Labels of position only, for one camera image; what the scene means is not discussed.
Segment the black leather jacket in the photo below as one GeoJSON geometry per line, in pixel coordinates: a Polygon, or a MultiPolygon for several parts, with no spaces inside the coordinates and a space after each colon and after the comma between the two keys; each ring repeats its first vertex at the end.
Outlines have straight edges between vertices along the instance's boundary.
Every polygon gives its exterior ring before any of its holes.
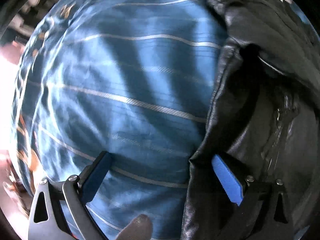
{"type": "Polygon", "coordinates": [[[283,181],[294,238],[319,239],[319,37],[285,0],[205,0],[227,31],[206,134],[190,158],[182,239],[218,239],[236,211],[212,167],[283,181]]]}

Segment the blue striped bed cover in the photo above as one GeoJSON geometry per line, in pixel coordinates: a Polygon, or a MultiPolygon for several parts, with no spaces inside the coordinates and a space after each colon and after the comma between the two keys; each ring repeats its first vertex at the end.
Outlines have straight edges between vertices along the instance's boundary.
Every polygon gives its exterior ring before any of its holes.
{"type": "Polygon", "coordinates": [[[189,160],[227,37],[205,0],[59,0],[16,78],[15,167],[27,192],[79,175],[106,151],[111,167],[86,207],[107,239],[140,214],[151,239],[182,239],[189,160]]]}

